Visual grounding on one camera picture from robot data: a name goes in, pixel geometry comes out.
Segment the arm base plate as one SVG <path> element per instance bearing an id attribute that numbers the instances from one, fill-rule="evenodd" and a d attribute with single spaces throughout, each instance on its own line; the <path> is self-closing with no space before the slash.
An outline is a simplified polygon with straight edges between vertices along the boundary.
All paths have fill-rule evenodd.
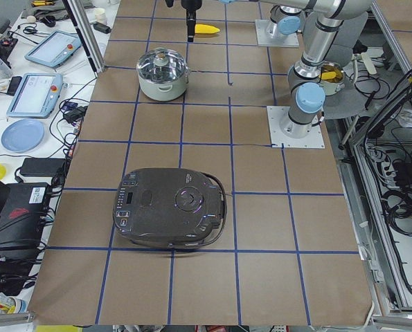
<path id="1" fill-rule="evenodd" d="M 271 146 L 275 148 L 324 149 L 321 124 L 314 115 L 310 124 L 296 124 L 289 118 L 289 107 L 267 106 Z"/>
<path id="2" fill-rule="evenodd" d="M 297 30 L 300 27 L 299 18 L 283 18 L 278 23 L 272 20 L 257 19 L 256 35 L 259 46 L 298 48 Z"/>

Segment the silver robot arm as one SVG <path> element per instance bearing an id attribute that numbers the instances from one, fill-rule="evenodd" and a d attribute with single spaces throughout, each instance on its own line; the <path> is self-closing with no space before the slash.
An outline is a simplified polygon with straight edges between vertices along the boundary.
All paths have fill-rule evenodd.
<path id="1" fill-rule="evenodd" d="M 301 27 L 301 10 L 289 6 L 274 6 L 267 29 L 271 42 L 280 47 L 298 47 L 297 32 Z"/>
<path id="2" fill-rule="evenodd" d="M 301 58 L 288 72 L 292 105 L 287 115 L 279 121 L 281 131 L 290 138 L 306 137 L 312 128 L 312 121 L 322 110 L 325 92 L 318 84 L 321 67 L 337 36 L 338 30 L 347 19 L 364 14 L 371 1 L 271 1 L 273 5 L 293 10 L 310 11 L 317 14 L 316 22 L 305 42 Z"/>

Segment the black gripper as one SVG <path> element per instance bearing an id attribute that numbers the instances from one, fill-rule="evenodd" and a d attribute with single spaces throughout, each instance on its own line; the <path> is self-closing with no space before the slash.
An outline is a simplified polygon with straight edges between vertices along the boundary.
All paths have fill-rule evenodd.
<path id="1" fill-rule="evenodd" d="M 186 11 L 187 41 L 194 42 L 195 38 L 195 11 L 202 6 L 202 0 L 181 0 L 181 6 Z"/>

